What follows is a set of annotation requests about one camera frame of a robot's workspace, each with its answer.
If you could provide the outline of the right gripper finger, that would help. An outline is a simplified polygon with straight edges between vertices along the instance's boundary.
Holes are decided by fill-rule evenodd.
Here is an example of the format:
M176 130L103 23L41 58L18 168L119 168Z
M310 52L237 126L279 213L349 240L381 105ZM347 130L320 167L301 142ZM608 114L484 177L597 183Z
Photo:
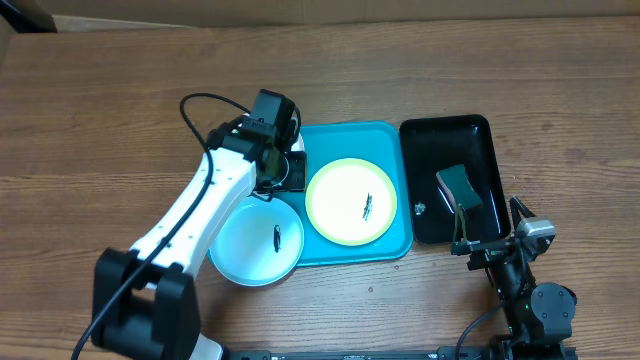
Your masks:
M513 220L535 217L535 214L517 196L512 196L509 199L509 205Z
M454 245L460 245L466 244L468 241L466 210L461 204L457 204L454 212L454 232L452 243Z

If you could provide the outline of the green scouring sponge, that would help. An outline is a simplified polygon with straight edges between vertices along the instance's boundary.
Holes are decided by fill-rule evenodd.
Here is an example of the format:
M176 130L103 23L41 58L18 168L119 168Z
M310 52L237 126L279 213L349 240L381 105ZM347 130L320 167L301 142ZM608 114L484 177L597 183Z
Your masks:
M482 205L481 197L472 187L463 164L438 171L436 179L453 212L457 208L469 210Z

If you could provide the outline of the yellow-green rimmed plate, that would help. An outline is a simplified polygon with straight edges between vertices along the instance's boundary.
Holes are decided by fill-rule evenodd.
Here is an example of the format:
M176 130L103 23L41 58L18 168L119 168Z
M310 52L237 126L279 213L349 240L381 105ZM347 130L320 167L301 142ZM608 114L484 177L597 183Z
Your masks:
M390 177L358 158L332 161L310 180L305 210L311 225L327 240L360 246L380 238L396 216L398 199Z

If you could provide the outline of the white round plate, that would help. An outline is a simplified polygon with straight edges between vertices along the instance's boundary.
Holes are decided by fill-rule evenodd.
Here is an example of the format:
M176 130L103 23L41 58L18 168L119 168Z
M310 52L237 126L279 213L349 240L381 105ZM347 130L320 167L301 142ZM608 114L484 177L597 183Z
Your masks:
M265 129L267 127L264 123L259 123L249 117L248 113L241 115L236 119L237 126L232 130L231 134L233 138L239 141L238 152L244 155L244 158L249 162L254 162L256 165L256 181L258 175L266 173L266 167L272 162L277 160L278 152L285 153L289 151L304 150L305 145L300 133L301 126L299 128L299 135L297 141L289 149L280 149L275 142L275 133L271 136L260 134L257 129ZM252 195L261 198L264 201L270 201L276 193L257 193L255 187L252 190Z

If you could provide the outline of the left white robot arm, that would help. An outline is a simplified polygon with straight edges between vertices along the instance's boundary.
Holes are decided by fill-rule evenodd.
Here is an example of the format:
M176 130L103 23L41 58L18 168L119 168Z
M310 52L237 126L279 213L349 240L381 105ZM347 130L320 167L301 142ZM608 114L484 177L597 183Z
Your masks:
M304 247L299 215L274 198L304 188L299 122L243 114L222 124L202 162L160 222L126 251L96 263L93 319L81 344L131 359L226 359L201 331L195 279L209 252L277 282Z

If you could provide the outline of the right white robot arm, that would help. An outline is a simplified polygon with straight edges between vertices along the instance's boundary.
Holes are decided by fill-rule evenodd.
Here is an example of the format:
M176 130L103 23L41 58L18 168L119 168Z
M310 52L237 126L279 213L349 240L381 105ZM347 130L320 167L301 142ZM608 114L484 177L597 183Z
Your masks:
M564 346L572 336L577 296L557 283L536 282L529 264L551 246L556 229L546 217L537 216L521 200L510 199L515 231L492 242L468 238L467 216L455 207L451 253L467 255L470 271L484 270L497 292L499 303L474 320L461 334L453 350L455 359L575 359L576 350ZM495 335L483 350L464 349L469 333L502 311L509 332Z

